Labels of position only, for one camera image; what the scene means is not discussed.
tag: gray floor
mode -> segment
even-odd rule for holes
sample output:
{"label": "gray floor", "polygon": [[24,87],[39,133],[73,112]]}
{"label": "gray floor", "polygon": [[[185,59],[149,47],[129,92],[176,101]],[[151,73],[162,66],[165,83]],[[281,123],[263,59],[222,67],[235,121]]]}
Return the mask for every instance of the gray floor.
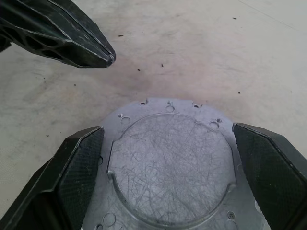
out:
{"label": "gray floor", "polygon": [[117,61],[76,69],[16,45],[0,54],[0,216],[65,137],[146,97],[210,105],[307,156],[306,1],[75,2]]}

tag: concrete floor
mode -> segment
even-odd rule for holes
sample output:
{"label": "concrete floor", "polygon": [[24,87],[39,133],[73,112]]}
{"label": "concrete floor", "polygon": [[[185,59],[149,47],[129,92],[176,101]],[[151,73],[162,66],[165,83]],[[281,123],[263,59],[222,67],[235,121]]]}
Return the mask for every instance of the concrete floor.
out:
{"label": "concrete floor", "polygon": [[117,61],[77,69],[16,45],[0,54],[0,216],[65,137],[146,97],[210,105],[307,156],[306,1],[75,2]]}

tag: metal plate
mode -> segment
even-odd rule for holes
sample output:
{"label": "metal plate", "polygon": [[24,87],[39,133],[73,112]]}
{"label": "metal plate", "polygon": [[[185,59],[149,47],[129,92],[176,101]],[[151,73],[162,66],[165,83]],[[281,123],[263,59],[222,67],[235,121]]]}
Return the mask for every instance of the metal plate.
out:
{"label": "metal plate", "polygon": [[232,122],[189,100],[110,114],[84,230],[262,230]]}

